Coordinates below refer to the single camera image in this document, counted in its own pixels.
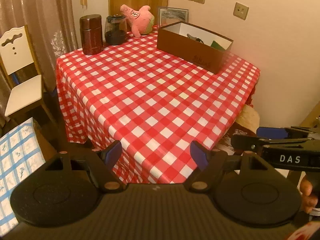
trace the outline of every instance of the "beige curtain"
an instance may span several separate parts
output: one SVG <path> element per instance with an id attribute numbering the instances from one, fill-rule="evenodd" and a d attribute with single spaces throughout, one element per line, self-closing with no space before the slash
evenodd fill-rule
<path id="1" fill-rule="evenodd" d="M 0 0 L 0 36 L 27 24 L 46 87 L 56 86 L 56 58 L 77 49 L 71 0 Z M 33 68 L 17 73 L 20 82 L 34 75 Z M 9 86 L 0 73 L 0 124 L 9 97 Z"/>

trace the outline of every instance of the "pink plush toy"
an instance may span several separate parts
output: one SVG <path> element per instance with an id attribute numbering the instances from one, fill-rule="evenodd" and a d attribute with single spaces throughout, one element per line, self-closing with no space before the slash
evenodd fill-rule
<path id="1" fill-rule="evenodd" d="M 135 11 L 125 4 L 120 7 L 120 11 L 127 17 L 133 35 L 139 38 L 141 34 L 148 34 L 152 31 L 155 17 L 149 12 L 150 6 L 145 5 L 139 11 Z"/>

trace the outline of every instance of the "tablecloth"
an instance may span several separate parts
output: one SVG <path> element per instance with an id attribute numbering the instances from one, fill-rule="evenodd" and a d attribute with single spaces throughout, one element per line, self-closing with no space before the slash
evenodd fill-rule
<path id="1" fill-rule="evenodd" d="M 57 59 L 68 140 L 106 148 L 120 140 L 113 171 L 124 182 L 183 182 L 196 168 L 189 145 L 207 148 L 232 125 L 260 70 L 230 54 L 215 75 L 156 48 L 157 31 L 86 56 Z"/>
<path id="2" fill-rule="evenodd" d="M 0 138 L 0 236 L 18 224 L 10 206 L 15 186 L 45 163 L 33 125 L 30 118 Z"/>

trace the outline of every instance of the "chair backrest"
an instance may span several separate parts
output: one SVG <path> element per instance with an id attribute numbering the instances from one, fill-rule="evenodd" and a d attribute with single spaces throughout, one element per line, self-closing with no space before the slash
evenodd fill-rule
<path id="1" fill-rule="evenodd" d="M 12 28 L 3 34 L 0 38 L 0 57 L 7 75 L 34 63 L 31 50 L 26 26 Z"/>

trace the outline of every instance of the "brown thermos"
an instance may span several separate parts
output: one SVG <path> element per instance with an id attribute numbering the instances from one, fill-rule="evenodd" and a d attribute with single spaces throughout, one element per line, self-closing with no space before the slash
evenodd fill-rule
<path id="1" fill-rule="evenodd" d="M 83 53 L 95 55 L 102 51 L 101 15 L 91 14 L 80 18 L 80 34 Z"/>

